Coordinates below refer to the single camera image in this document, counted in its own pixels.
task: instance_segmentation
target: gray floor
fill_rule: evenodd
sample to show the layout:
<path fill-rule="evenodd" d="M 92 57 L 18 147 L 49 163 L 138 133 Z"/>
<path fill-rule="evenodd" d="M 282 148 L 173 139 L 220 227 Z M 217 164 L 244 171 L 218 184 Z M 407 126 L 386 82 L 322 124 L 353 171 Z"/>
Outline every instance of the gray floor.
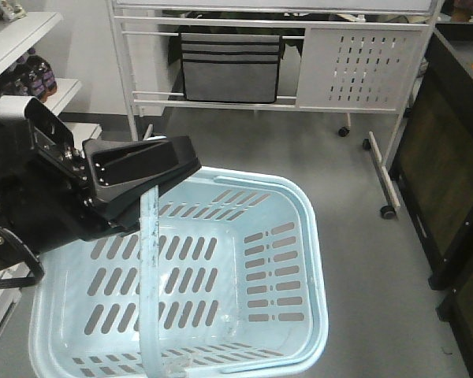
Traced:
<path fill-rule="evenodd" d="M 204 165 L 270 173 L 296 182 L 317 214 L 330 313 L 324 354 L 302 377 L 468 377 L 455 339 L 435 313 L 444 293 L 403 211 L 384 204 L 366 132 L 385 136 L 381 117 L 355 117 L 348 138 L 336 114 L 178 109 L 169 135 L 192 137 Z M 0 378 L 33 378 L 27 352 L 32 291 L 0 340 Z"/>

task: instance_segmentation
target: white shelf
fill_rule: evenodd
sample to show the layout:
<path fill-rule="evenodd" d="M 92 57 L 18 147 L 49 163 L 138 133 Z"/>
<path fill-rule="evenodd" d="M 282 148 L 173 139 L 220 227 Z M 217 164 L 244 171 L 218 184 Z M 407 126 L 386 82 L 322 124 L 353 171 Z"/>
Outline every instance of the white shelf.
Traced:
<path fill-rule="evenodd" d="M 58 90 L 52 96 L 49 96 L 45 102 L 51 112 L 58 115 L 62 110 L 68 105 L 73 96 L 79 91 L 82 87 L 82 84 L 79 80 L 76 79 L 59 79 L 56 78 L 58 83 Z"/>
<path fill-rule="evenodd" d="M 11 23 L 0 21 L 0 74 L 62 19 L 56 12 L 29 12 Z"/>

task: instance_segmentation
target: perforated metal panel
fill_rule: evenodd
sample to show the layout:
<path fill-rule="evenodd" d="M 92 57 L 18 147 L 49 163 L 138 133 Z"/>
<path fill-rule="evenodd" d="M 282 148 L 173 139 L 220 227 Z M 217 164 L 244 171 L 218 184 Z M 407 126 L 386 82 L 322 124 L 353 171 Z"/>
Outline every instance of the perforated metal panel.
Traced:
<path fill-rule="evenodd" d="M 307 36 L 299 107 L 395 111 L 416 72 L 422 30 L 316 28 Z"/>

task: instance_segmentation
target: white wall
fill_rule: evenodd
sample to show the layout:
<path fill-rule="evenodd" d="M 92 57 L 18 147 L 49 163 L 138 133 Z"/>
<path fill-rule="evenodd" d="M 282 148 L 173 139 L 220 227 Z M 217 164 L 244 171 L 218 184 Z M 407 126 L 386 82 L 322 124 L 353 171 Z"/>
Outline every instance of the white wall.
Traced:
<path fill-rule="evenodd" d="M 81 80 L 83 88 L 66 111 L 125 114 L 121 80 L 114 52 L 106 0 L 24 0 L 29 11 L 56 11 L 64 20 L 37 43 L 59 77 Z M 168 91 L 172 75 L 164 63 L 167 41 L 138 40 L 130 47 L 139 70 L 141 89 Z M 148 115 L 162 109 L 147 108 Z"/>

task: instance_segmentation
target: white metal rack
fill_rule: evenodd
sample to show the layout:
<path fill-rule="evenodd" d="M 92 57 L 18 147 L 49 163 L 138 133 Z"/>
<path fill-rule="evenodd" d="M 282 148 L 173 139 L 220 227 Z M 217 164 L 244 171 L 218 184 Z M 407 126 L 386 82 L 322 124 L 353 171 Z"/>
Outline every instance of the white metal rack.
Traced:
<path fill-rule="evenodd" d="M 0 74 L 16 61 L 26 50 L 38 42 L 62 20 L 56 12 L 30 12 L 25 18 L 12 23 L 0 22 Z M 81 87 L 79 80 L 57 78 L 58 90 L 46 101 L 46 106 L 59 114 Z M 26 265 L 19 264 L 0 272 L 0 278 L 25 276 Z M 0 290 L 0 330 L 7 315 L 20 298 L 17 289 Z"/>
<path fill-rule="evenodd" d="M 347 113 L 387 113 L 397 117 L 382 154 L 373 133 L 369 145 L 388 203 L 395 211 L 400 202 L 387 165 L 395 144 L 402 115 L 426 45 L 441 8 L 439 0 L 244 0 L 238 6 L 230 0 L 107 0 L 114 33 L 114 45 L 132 137 L 138 139 L 135 115 L 147 106 L 212 109 L 252 109 Z M 333 22 L 310 20 L 266 20 L 187 18 L 165 14 L 165 10 L 250 12 L 250 13 L 354 13 L 425 16 L 423 24 Z M 226 104 L 175 99 L 182 93 L 143 89 L 139 68 L 130 53 L 133 39 L 177 35 L 165 28 L 178 26 L 299 28 L 303 39 L 300 75 L 295 96 L 277 97 L 274 104 Z"/>

